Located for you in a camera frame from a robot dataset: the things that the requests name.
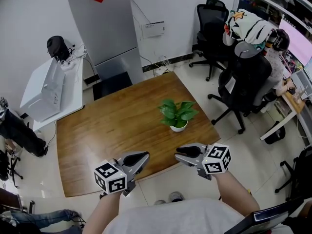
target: potted plant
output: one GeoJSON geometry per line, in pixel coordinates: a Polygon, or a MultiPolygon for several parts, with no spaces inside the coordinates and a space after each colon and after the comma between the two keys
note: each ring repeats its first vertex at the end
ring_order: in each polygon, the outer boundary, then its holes
{"type": "Polygon", "coordinates": [[[189,120],[191,120],[199,112],[193,109],[196,102],[183,101],[174,103],[172,99],[165,99],[162,105],[158,107],[160,112],[164,115],[164,119],[160,122],[170,126],[175,132],[181,132],[186,128],[189,120]]]}

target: pink screen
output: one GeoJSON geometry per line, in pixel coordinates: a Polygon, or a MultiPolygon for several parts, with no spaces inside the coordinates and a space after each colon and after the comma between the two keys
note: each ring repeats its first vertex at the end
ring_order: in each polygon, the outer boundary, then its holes
{"type": "Polygon", "coordinates": [[[292,27],[289,23],[281,20],[279,25],[280,29],[286,31],[290,38],[289,50],[290,52],[304,65],[306,66],[308,61],[312,57],[312,43],[305,38],[299,31],[292,27]]]}

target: refrigerator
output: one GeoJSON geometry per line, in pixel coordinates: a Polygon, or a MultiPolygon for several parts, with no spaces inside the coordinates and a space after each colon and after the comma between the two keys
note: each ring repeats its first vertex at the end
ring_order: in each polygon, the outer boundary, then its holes
{"type": "Polygon", "coordinates": [[[130,0],[68,0],[76,26],[98,76],[127,72],[144,80],[130,0]]]}

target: white flower pot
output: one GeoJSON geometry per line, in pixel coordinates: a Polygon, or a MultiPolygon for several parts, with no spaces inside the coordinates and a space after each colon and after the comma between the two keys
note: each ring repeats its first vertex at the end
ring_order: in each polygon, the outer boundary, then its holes
{"type": "Polygon", "coordinates": [[[187,123],[189,123],[189,121],[186,122],[185,126],[184,127],[174,127],[174,126],[170,126],[170,128],[175,131],[175,132],[182,132],[186,126],[187,126],[187,123]]]}

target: black backpack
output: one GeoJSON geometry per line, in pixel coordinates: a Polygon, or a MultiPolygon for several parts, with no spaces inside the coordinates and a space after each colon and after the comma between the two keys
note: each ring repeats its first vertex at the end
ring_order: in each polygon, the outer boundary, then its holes
{"type": "Polygon", "coordinates": [[[69,57],[68,48],[63,37],[54,36],[48,39],[47,48],[50,56],[58,61],[66,60],[69,57]]]}

